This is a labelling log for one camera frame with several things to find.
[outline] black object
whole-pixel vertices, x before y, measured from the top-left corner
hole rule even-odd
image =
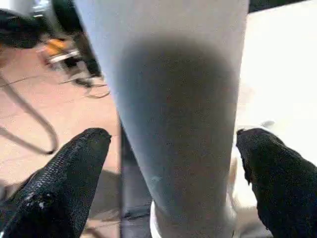
[[[85,226],[111,136],[90,128],[75,136],[0,204],[2,238],[78,238]]]
[[[152,238],[150,231],[152,197],[123,128],[121,130],[121,183],[121,237]]]
[[[83,31],[73,0],[52,0],[52,5],[58,21],[67,33]]]
[[[40,26],[34,18],[0,9],[0,42],[16,48],[33,48],[40,40]]]
[[[273,236],[317,237],[317,168],[260,128],[238,131],[237,147],[259,218]]]
[[[303,0],[250,0],[249,13],[283,6]]]

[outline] wire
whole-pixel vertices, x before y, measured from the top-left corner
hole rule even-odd
[[[15,82],[23,81],[25,79],[26,78],[20,79]],[[0,126],[0,135],[36,153],[44,154],[44,155],[53,154],[58,149],[58,138],[52,125],[43,116],[41,116],[31,105],[29,105],[23,98],[21,98],[21,96],[11,87],[11,84],[15,82],[12,82],[12,83],[7,82],[7,80],[3,77],[2,73],[0,72],[0,83],[1,82],[2,82],[1,88],[4,89],[7,95],[10,96],[13,100],[15,100],[16,103],[18,103],[24,109],[25,112],[30,114],[47,131],[49,138],[51,139],[51,142],[52,142],[52,149],[50,151],[43,150],[42,148],[36,145],[33,145],[19,138],[18,136],[12,134],[11,132],[9,132],[7,129],[5,129],[2,126]]]
[[[69,54],[69,51],[50,42],[50,41],[45,41],[45,40],[41,40],[41,42],[45,45],[49,45],[49,46],[52,46],[53,48],[55,48],[56,50],[60,51],[61,53],[67,55]],[[77,72],[72,74],[69,78],[72,78],[73,76],[75,76],[76,74],[78,74]],[[59,84],[65,84],[65,83],[70,83],[70,82],[75,82],[79,80],[78,78],[74,78],[74,79],[70,79],[70,80],[67,80],[67,81],[64,81],[64,82],[60,82]],[[87,91],[85,93],[86,97],[87,98],[92,98],[92,99],[100,99],[100,98],[104,98],[106,96],[108,96],[110,94],[110,91],[106,92],[105,94],[101,95],[101,96],[96,96],[96,95],[91,95],[91,91],[92,91],[92,88],[94,87],[104,87],[104,86],[107,86],[107,84],[79,84],[77,83],[79,86],[83,86],[85,88],[87,88]]]

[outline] white surface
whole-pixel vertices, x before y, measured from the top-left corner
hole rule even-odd
[[[273,119],[273,131],[317,163],[317,0],[248,16],[236,125]],[[235,200],[256,205],[239,162]]]

